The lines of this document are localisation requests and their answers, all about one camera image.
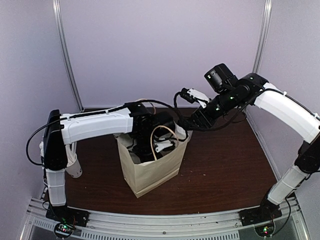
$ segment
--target beige paper bag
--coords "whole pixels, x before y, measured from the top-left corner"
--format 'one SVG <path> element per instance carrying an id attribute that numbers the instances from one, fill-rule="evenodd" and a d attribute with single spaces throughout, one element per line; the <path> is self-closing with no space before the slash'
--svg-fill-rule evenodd
<path id="1" fill-rule="evenodd" d="M 178 125 L 176 125 L 175 134 L 180 139 L 186 137 L 185 131 Z M 127 134 L 116 136 L 124 179 L 137 198 L 178 174 L 191 134 L 192 132 L 188 132 L 188 139 L 179 142 L 178 146 L 167 155 L 156 161 L 139 164 L 135 164 L 137 161 L 131 157 L 126 148 L 132 143 L 130 137 Z"/>

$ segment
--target brown wooden surface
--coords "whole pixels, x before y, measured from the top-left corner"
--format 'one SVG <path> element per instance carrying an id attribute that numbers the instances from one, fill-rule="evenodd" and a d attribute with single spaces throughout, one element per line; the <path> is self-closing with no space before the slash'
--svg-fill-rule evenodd
<path id="1" fill-rule="evenodd" d="M 192 111 L 183 109 L 186 115 Z M 123 178 L 112 135 L 78 142 L 77 155 L 83 174 L 77 179 L 66 175 L 67 202 L 94 211 L 175 215 L 247 208 L 258 205 L 276 182 L 247 121 L 194 132 L 178 176 L 138 199 Z"/>

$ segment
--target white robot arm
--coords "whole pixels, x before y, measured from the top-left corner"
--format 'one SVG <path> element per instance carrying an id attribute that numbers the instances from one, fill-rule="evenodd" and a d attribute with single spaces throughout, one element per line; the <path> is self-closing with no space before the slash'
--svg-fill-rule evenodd
<path id="1" fill-rule="evenodd" d="M 176 124 L 173 117 L 166 111 L 150 113 L 141 102 L 143 100 L 115 108 L 76 114 L 51 111 L 43 143 L 40 145 L 44 181 L 48 187 L 50 201 L 48 218 L 73 222 L 75 217 L 76 225 L 79 226 L 85 226 L 88 219 L 88 212 L 67 207 L 65 170 L 68 160 L 76 158 L 70 149 L 71 144 L 108 134 L 129 134 L 134 140 L 131 151 L 141 162 L 153 161 L 154 154 L 160 158 L 162 150 L 174 147 L 175 142 L 170 138 L 161 138 L 168 134 L 168 131 L 175 132 Z"/>
<path id="2" fill-rule="evenodd" d="M 303 105 L 279 91 L 263 77 L 250 73 L 237 79 L 224 64 L 215 66 L 204 77 L 219 95 L 213 100 L 202 97 L 194 89 L 183 88 L 179 95 L 193 103 L 204 102 L 189 118 L 188 129 L 209 131 L 216 119 L 233 108 L 241 111 L 248 104 L 263 109 L 294 129 L 303 139 L 298 157 L 283 177 L 266 193 L 257 208 L 242 210 L 243 226 L 258 224 L 280 217 L 279 204 L 301 183 L 320 168 L 320 118 Z"/>

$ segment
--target rope handle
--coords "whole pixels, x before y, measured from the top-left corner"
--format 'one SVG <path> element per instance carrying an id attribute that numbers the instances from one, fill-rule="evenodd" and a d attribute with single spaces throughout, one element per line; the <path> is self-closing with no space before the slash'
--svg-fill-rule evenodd
<path id="1" fill-rule="evenodd" d="M 154 135 L 155 130 L 158 129 L 158 128 L 165 128 L 165 129 L 167 129 L 172 135 L 174 135 L 174 137 L 175 137 L 175 139 L 176 139 L 176 141 L 177 141 L 177 145 L 176 145 L 176 146 L 177 146 L 177 147 L 179 146 L 179 138 L 178 138 L 178 136 L 175 134 L 174 131 L 172 131 L 169 127 L 164 126 L 164 125 L 156 126 L 156 127 L 153 129 L 153 131 L 152 131 L 152 133 L 151 133 L 151 136 L 150 136 L 150 145 L 151 145 L 151 150 L 152 150 L 152 154 L 153 154 L 153 157 L 154 157 L 154 160 L 155 160 L 155 161 L 157 161 L 158 159 L 157 159 L 157 156 L 156 156 L 156 153 L 155 153 L 155 150 L 154 150 L 154 145 L 153 145 L 153 142 L 152 142 L 152 136 Z"/>

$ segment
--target white wall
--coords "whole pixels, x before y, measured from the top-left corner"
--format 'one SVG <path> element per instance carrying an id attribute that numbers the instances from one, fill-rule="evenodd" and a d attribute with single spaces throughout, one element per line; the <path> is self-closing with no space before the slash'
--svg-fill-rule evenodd
<path id="1" fill-rule="evenodd" d="M 226 63 L 238 76 L 252 70 L 264 2 L 61 1 L 83 105 L 112 107 L 140 98 L 171 104 L 183 87 L 215 96 L 203 77 L 213 66 Z"/>
<path id="2" fill-rule="evenodd" d="M 291 97 L 320 113 L 320 1 L 273 1 L 268 39 L 259 74 Z M 283 175 L 297 157 L 301 137 L 272 115 L 249 110 Z M 320 239 L 320 175 L 297 191 L 311 239 Z"/>
<path id="3" fill-rule="evenodd" d="M 51 1 L 0 1 L 0 239 L 17 239 L 42 170 L 28 162 L 29 135 L 52 109 L 75 112 Z M 30 154 L 39 158 L 41 134 Z"/>

